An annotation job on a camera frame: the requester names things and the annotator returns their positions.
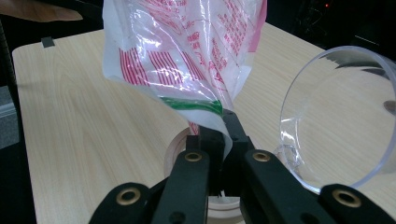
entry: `wooden table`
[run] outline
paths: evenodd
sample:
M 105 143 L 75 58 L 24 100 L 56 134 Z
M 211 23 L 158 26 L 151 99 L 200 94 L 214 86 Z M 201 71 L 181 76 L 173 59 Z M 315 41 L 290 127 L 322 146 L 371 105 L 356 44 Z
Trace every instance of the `wooden table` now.
M 38 223 L 87 223 L 119 184 L 163 179 L 172 139 L 188 125 L 170 108 L 102 75 L 104 32 L 13 52 Z M 253 141 L 279 145 L 279 115 L 294 77 L 322 52 L 270 24 L 234 107 Z M 396 200 L 377 200 L 396 217 Z

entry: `green band on bag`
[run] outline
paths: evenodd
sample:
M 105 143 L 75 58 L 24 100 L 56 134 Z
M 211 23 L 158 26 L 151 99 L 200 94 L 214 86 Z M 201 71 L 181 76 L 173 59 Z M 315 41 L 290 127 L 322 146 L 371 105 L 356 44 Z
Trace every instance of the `green band on bag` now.
M 166 105 L 175 110 L 206 110 L 222 116 L 222 105 L 217 101 L 186 100 L 171 97 L 160 97 Z

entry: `plastic bag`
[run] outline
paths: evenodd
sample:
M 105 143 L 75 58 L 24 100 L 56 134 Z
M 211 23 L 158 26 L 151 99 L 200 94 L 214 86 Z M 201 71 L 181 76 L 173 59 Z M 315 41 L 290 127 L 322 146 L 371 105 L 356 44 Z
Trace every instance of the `plastic bag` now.
M 127 82 L 232 140 L 222 109 L 251 70 L 266 0 L 106 0 L 104 75 Z

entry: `skin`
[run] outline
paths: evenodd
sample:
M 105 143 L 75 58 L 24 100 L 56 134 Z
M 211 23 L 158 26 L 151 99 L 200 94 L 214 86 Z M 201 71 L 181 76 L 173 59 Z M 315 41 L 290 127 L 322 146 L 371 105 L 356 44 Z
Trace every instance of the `skin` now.
M 0 14 L 28 21 L 79 21 L 76 11 L 56 7 L 35 0 L 1 0 Z

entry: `red striped pattern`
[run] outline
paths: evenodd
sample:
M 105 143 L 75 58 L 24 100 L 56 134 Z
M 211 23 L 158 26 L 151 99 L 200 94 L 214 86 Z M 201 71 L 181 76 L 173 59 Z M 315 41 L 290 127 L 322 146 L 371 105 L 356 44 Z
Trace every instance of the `red striped pattern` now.
M 136 86 L 149 86 L 148 76 L 136 48 L 128 51 L 120 49 L 120 66 L 125 81 Z
M 176 85 L 183 82 L 180 71 L 169 52 L 148 51 L 148 56 L 157 71 L 161 84 Z
M 190 74 L 192 80 L 204 80 L 205 77 L 202 72 L 195 66 L 195 63 L 192 61 L 190 55 L 186 52 L 181 53 L 181 57 L 183 57 L 184 62 L 190 70 Z

